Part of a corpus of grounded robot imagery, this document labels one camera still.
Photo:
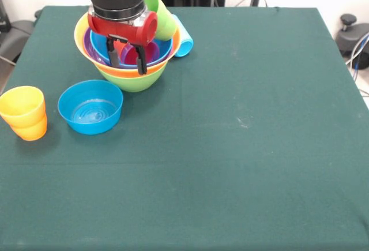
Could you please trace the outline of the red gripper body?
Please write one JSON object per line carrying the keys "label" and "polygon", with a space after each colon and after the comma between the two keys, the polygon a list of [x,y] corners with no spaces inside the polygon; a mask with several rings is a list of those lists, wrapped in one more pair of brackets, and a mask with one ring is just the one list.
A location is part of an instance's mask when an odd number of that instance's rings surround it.
{"label": "red gripper body", "polygon": [[130,44],[147,46],[155,37],[157,29],[157,14],[145,11],[134,21],[111,21],[87,14],[88,24],[92,31],[108,38],[124,38]]}

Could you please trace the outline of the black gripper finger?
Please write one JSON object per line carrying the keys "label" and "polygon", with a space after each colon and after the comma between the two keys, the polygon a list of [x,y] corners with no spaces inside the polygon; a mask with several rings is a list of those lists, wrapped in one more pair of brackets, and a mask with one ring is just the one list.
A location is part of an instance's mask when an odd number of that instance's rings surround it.
{"label": "black gripper finger", "polygon": [[120,65],[118,53],[114,47],[114,39],[107,38],[106,45],[108,51],[108,57],[110,60],[110,65],[113,68],[118,68]]}
{"label": "black gripper finger", "polygon": [[139,75],[147,74],[147,64],[146,64],[146,52],[144,46],[134,44],[133,47],[138,55],[137,58],[137,69]]}

